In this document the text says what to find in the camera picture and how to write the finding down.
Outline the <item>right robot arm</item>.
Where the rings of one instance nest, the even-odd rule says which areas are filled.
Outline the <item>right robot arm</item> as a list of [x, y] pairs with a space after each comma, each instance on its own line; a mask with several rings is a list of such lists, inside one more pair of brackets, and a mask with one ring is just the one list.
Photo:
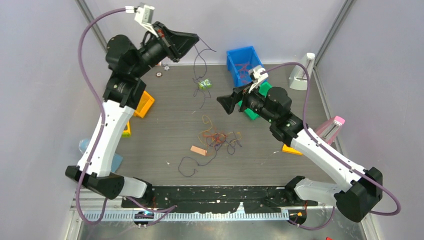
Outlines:
[[383, 184], [383, 174], [375, 167], [366, 169], [349, 160], [324, 142], [310, 127], [291, 111], [292, 99], [282, 87], [272, 87], [266, 96], [248, 86], [236, 87], [230, 95], [216, 99], [227, 114], [241, 103], [240, 112], [250, 109], [270, 122], [269, 130], [280, 142], [301, 152], [329, 175], [334, 183], [293, 178], [285, 198], [291, 205], [312, 200], [337, 209], [350, 221], [359, 223], [383, 197], [383, 191], [373, 182]]

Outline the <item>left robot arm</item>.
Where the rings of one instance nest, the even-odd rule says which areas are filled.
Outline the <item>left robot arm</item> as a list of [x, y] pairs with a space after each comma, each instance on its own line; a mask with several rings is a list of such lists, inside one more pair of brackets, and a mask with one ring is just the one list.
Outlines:
[[118, 196], [134, 197], [141, 207], [153, 202], [151, 185], [141, 179], [113, 173], [112, 161], [125, 126], [137, 109], [146, 84], [141, 77], [165, 58], [177, 63], [199, 41], [195, 33], [169, 30], [159, 21], [153, 24], [156, 34], [146, 32], [140, 48], [122, 34], [107, 43], [105, 60], [111, 76], [101, 101], [100, 117], [89, 145], [77, 165], [70, 165], [65, 175], [110, 200]]

